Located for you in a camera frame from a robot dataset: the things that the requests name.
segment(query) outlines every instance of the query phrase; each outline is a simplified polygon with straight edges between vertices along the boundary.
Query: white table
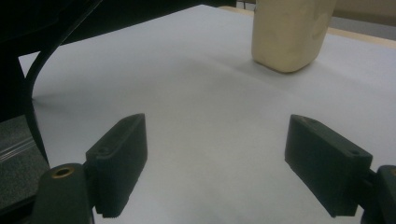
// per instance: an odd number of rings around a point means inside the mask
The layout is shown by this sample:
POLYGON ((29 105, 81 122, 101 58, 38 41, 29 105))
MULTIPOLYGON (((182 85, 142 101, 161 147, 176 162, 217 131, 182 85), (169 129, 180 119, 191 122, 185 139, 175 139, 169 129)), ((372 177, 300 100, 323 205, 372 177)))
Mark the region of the white table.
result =
POLYGON ((327 35, 282 75, 252 61, 251 28, 199 6, 55 51, 34 92, 51 166, 83 163, 119 119, 146 114, 145 170, 122 215, 96 223, 359 223, 328 216, 284 162, 289 117, 328 125, 374 170, 395 164, 396 49, 327 35))

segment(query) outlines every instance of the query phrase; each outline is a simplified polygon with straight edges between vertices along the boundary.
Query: brass screw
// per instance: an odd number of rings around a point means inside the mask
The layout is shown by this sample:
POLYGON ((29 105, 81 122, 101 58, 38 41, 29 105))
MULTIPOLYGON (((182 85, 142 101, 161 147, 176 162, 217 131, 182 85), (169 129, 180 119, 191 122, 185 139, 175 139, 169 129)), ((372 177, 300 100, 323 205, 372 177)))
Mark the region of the brass screw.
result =
POLYGON ((67 177, 68 175, 73 174, 75 169, 73 167, 61 167, 55 172, 52 173, 52 178, 59 179, 67 177))

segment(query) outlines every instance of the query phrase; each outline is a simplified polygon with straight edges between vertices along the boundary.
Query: cream-colored cup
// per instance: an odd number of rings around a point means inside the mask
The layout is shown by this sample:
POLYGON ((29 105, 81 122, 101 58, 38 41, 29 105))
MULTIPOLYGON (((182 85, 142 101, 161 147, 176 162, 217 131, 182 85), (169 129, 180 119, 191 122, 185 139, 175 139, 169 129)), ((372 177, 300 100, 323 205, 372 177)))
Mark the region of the cream-colored cup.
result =
POLYGON ((297 71, 320 51, 336 0, 257 0, 251 53, 276 71, 297 71))

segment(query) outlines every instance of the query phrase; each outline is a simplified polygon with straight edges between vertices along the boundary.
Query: plastic container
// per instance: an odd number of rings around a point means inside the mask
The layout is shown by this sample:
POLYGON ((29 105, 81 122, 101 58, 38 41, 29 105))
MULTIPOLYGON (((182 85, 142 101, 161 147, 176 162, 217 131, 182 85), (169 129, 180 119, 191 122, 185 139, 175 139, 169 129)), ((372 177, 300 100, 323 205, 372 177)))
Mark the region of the plastic container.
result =
POLYGON ((257 0, 251 52, 254 61, 283 73, 314 61, 336 0, 257 0))

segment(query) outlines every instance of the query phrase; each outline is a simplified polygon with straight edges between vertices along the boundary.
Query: table surface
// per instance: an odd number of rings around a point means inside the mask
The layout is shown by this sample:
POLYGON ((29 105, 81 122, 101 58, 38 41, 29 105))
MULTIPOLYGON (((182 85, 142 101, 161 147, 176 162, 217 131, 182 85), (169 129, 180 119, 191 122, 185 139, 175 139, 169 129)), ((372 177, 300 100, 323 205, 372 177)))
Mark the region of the table surface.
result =
MULTIPOLYGON (((85 161, 145 113, 148 162, 118 219, 96 223, 359 223, 331 218, 284 162, 291 114, 395 164, 396 49, 327 34, 303 70, 252 61, 252 18, 198 6, 58 48, 35 112, 51 166, 85 161)), ((34 55, 21 58, 23 69, 34 55)))

